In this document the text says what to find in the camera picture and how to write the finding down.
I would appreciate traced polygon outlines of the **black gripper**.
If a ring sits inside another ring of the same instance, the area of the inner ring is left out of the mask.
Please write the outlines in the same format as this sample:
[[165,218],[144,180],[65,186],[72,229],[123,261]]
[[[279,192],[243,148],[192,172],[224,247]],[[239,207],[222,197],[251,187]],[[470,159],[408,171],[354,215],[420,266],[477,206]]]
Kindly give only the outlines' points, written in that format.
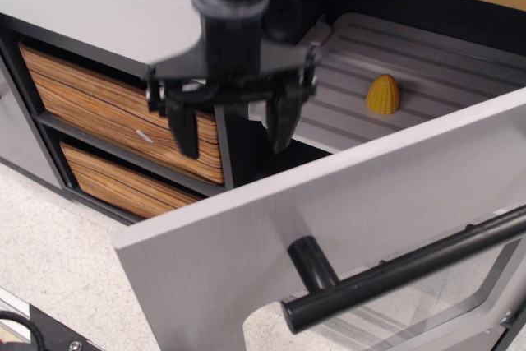
[[285,150],[316,92],[316,51],[293,44],[303,31],[296,17],[207,22],[190,49],[146,68],[149,110],[167,116],[181,153],[197,159],[196,109],[264,100],[272,150]]

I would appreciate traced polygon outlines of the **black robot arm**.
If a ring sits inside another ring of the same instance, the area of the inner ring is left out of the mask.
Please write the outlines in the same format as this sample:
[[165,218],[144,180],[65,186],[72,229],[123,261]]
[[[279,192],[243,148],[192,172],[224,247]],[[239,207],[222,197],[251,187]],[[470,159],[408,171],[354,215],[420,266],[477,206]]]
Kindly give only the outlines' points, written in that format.
[[316,92],[315,49],[286,44],[301,25],[301,0],[191,3],[201,17],[201,37],[185,53],[147,68],[150,110],[168,119],[180,151],[195,159],[198,109],[263,101],[272,149],[284,150]]

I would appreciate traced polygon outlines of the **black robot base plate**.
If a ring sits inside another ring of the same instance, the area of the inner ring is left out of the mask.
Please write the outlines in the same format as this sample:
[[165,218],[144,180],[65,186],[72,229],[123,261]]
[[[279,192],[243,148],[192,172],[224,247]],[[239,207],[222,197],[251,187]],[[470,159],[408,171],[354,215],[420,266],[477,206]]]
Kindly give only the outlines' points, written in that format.
[[30,320],[39,329],[47,350],[100,351],[101,348],[83,335],[65,326],[32,304],[29,305]]

